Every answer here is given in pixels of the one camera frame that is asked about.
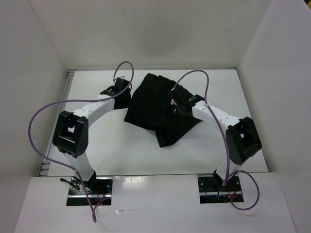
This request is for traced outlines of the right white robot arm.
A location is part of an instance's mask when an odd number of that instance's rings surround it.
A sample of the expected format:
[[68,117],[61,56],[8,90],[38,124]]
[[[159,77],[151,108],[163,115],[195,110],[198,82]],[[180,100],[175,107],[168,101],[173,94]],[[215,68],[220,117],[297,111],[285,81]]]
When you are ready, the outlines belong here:
[[225,143],[226,159],[213,172],[213,185],[219,191],[225,190],[239,168],[262,148],[254,121],[249,117],[239,118],[228,114],[207,103],[199,95],[171,96],[173,116],[190,116],[220,130]]

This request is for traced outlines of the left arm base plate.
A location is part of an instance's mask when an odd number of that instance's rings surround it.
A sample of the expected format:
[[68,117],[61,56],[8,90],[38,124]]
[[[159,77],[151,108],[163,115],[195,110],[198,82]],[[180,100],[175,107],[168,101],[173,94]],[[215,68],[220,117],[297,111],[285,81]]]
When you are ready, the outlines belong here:
[[[76,177],[71,177],[70,181],[61,178],[61,181],[69,184],[66,206],[88,206],[83,186]],[[97,177],[95,187],[86,188],[91,204],[111,205],[112,187],[113,177]]]

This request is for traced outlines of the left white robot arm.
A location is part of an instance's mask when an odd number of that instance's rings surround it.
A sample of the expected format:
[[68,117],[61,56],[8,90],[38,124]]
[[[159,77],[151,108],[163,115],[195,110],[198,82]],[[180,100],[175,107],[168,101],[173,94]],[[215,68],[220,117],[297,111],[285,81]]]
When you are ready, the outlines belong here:
[[73,112],[62,111],[57,120],[52,143],[66,157],[69,165],[75,168],[76,182],[86,194],[93,193],[99,187],[96,172],[86,154],[89,127],[104,114],[129,107],[131,89],[127,88],[121,95],[113,98],[120,91],[121,88],[111,86],[100,93],[98,101]]

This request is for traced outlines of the black pleated skirt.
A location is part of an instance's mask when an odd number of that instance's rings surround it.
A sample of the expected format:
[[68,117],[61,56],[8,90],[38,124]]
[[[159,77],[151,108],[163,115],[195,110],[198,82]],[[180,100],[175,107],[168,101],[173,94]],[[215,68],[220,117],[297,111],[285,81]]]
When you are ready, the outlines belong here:
[[134,91],[124,121],[154,131],[159,146],[175,144],[201,120],[191,116],[174,117],[170,91],[175,81],[148,73]]

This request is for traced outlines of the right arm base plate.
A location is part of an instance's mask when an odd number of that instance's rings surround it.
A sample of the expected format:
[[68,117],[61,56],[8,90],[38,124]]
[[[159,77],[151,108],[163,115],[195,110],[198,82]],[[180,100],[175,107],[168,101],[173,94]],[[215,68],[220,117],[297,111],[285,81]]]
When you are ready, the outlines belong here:
[[201,204],[244,202],[239,177],[233,177],[226,187],[218,187],[213,177],[198,176],[198,189]]

